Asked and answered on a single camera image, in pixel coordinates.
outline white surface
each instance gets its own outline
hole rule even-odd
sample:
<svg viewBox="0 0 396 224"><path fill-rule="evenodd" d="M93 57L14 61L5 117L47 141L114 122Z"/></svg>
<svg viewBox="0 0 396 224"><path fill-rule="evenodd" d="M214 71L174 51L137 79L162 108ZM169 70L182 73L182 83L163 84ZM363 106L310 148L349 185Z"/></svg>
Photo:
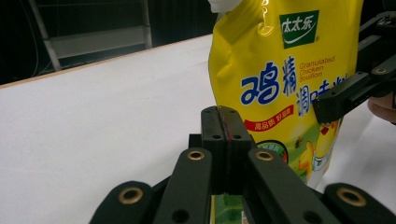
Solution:
<svg viewBox="0 0 396 224"><path fill-rule="evenodd" d="M0 89L0 223L88 223L118 184L169 176L215 104L211 36ZM346 116L322 185L347 182L396 213L396 126Z"/></svg>
<svg viewBox="0 0 396 224"><path fill-rule="evenodd" d="M396 214L396 125L363 103L347 114L334 145L330 169L317 189L348 183L370 193Z"/></svg>
<svg viewBox="0 0 396 224"><path fill-rule="evenodd" d="M208 0L212 12L228 12L236 8L242 0Z"/></svg>

